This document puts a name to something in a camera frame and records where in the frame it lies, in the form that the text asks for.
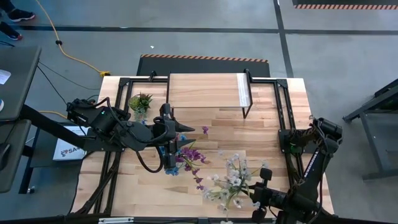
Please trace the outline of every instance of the hazard stripe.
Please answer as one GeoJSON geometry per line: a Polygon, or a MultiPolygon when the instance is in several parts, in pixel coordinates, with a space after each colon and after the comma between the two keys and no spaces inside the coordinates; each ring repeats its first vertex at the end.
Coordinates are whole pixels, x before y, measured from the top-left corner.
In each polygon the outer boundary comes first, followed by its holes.
{"type": "Polygon", "coordinates": [[[268,63],[265,59],[256,58],[239,58],[239,57],[211,57],[211,56],[193,56],[193,55],[164,55],[164,54],[142,54],[140,56],[151,57],[151,58],[184,58],[184,59],[205,59],[205,60],[230,60],[230,61],[241,61],[241,62],[264,62],[268,63]]]}
{"type": "Polygon", "coordinates": [[[296,9],[366,9],[366,10],[396,10],[398,5],[350,5],[350,4],[298,4],[296,9]]]}

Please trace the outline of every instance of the concrete floor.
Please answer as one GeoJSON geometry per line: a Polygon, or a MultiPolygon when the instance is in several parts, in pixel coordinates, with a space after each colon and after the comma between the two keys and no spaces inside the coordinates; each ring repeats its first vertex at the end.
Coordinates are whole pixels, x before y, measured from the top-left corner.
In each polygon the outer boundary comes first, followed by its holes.
{"type": "MultiPolygon", "coordinates": [[[[34,0],[14,0],[35,11],[28,26],[49,23],[34,0]]],[[[272,0],[41,0],[57,26],[170,27],[278,29],[272,0]]],[[[398,11],[299,10],[280,0],[286,29],[398,30],[398,11]]],[[[70,79],[99,88],[92,69],[65,58],[50,31],[20,31],[16,46],[41,45],[40,60],[70,79]]],[[[136,73],[140,54],[209,55],[268,59],[272,77],[286,77],[279,34],[216,32],[59,32],[65,50],[113,75],[136,73]]],[[[396,35],[286,35],[294,77],[304,78],[312,113],[344,128],[345,140],[326,171],[335,213],[341,217],[398,222],[398,177],[363,182],[376,170],[361,123],[341,119],[397,78],[396,35]]],[[[8,41],[0,35],[0,40],[8,41]]],[[[44,70],[67,101],[98,94],[44,70]]],[[[27,104],[37,110],[65,113],[65,105],[40,72],[36,73],[27,104]]],[[[62,121],[57,116],[52,119],[62,121]]],[[[25,161],[15,183],[21,179],[25,161]]],[[[33,195],[12,189],[0,195],[0,220],[66,214],[73,202],[79,167],[36,169],[33,195]]]]}

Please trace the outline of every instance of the wooden tabletop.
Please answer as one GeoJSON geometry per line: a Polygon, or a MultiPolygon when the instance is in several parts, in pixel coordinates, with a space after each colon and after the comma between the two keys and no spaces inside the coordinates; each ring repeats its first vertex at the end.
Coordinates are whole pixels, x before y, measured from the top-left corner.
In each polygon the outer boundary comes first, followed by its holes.
{"type": "MultiPolygon", "coordinates": [[[[120,77],[104,77],[99,100],[110,97],[112,104],[116,98],[120,77]]],[[[311,115],[301,78],[288,78],[289,93],[292,102],[294,119],[298,129],[308,128],[311,115]]],[[[148,120],[159,115],[160,106],[165,103],[165,83],[135,83],[132,95],[138,93],[153,94],[151,109],[148,110],[148,120]]],[[[289,182],[284,155],[280,152],[277,139],[279,129],[276,111],[275,94],[272,85],[252,84],[253,106],[246,119],[242,118],[240,108],[182,108],[175,110],[179,122],[196,129],[187,133],[188,138],[195,138],[194,148],[202,152],[209,164],[200,167],[198,175],[204,178],[206,186],[211,187],[206,177],[213,174],[226,175],[225,162],[234,153],[248,160],[249,169],[254,170],[266,160],[273,171],[268,187],[287,191],[289,182]],[[208,126],[208,134],[203,134],[202,126],[208,126]]],[[[284,114],[287,114],[282,90],[284,114]]],[[[159,165],[159,157],[154,149],[146,149],[141,153],[151,169],[159,165]]],[[[83,161],[73,210],[78,210],[91,196],[98,186],[103,163],[103,152],[95,152],[83,161]]],[[[303,163],[307,166],[311,155],[303,155],[303,163]]],[[[253,182],[260,181],[256,173],[253,182]]],[[[333,213],[326,176],[323,178],[323,207],[333,213]]],[[[249,204],[247,197],[242,195],[244,202],[249,204]]],[[[135,217],[225,217],[217,210],[218,203],[203,199],[196,189],[196,183],[190,172],[181,170],[178,176],[166,175],[164,171],[151,174],[140,165],[135,153],[126,150],[122,154],[118,181],[113,203],[113,216],[135,217]]],[[[243,208],[231,206],[229,217],[251,217],[252,207],[243,208]]]]}
{"type": "Polygon", "coordinates": [[[172,73],[169,103],[174,108],[248,107],[245,73],[172,73]]]}

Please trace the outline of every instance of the sneaker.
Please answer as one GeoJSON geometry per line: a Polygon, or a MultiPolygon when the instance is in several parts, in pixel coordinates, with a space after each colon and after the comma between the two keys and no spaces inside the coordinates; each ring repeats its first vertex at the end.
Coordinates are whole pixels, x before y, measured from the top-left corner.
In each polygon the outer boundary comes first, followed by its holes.
{"type": "Polygon", "coordinates": [[[23,11],[23,10],[19,10],[19,9],[15,9],[14,11],[12,11],[8,14],[8,18],[10,18],[10,20],[12,22],[20,22],[23,20],[30,20],[30,19],[33,19],[34,17],[35,17],[35,14],[33,12],[27,12],[27,11],[23,11]]]}
{"type": "Polygon", "coordinates": [[[17,31],[15,31],[11,26],[6,24],[5,22],[1,23],[0,31],[6,34],[11,40],[22,39],[22,35],[20,35],[17,31]]]}

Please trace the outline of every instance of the yellow extension cord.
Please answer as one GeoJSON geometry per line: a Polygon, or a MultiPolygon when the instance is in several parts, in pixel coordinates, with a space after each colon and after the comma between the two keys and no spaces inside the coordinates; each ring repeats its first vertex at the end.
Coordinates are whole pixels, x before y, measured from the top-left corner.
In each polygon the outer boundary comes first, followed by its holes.
{"type": "Polygon", "coordinates": [[[65,118],[65,119],[68,119],[65,115],[63,115],[63,114],[61,114],[61,113],[58,113],[58,112],[56,112],[56,111],[39,111],[39,113],[50,113],[50,114],[56,114],[56,115],[59,115],[59,116],[61,116],[61,117],[63,117],[63,118],[65,118]]]}
{"type": "MultiPolygon", "coordinates": [[[[39,0],[36,0],[36,2],[37,2],[37,4],[40,6],[40,8],[42,8],[44,14],[45,14],[45,15],[47,16],[47,18],[49,19],[50,24],[51,24],[51,26],[52,26],[52,29],[53,29],[54,32],[55,32],[55,36],[57,37],[57,41],[60,42],[61,40],[60,40],[60,38],[59,38],[59,36],[58,36],[58,32],[57,32],[57,30],[55,29],[55,26],[54,26],[54,24],[52,23],[52,20],[51,20],[50,16],[47,14],[47,11],[44,9],[44,7],[40,4],[39,0]]],[[[110,75],[110,72],[109,72],[109,71],[100,71],[100,70],[98,70],[96,67],[90,65],[89,63],[87,63],[87,62],[85,62],[85,61],[83,61],[83,60],[74,58],[74,57],[72,57],[72,56],[66,54],[66,53],[63,51],[63,49],[62,49],[62,43],[59,43],[59,44],[57,44],[57,45],[60,47],[61,52],[62,52],[65,56],[67,56],[68,58],[70,58],[70,59],[72,59],[72,60],[75,60],[75,61],[77,61],[77,62],[83,63],[83,64],[89,66],[90,68],[96,70],[96,71],[99,73],[99,75],[101,75],[101,77],[110,75]]]]}

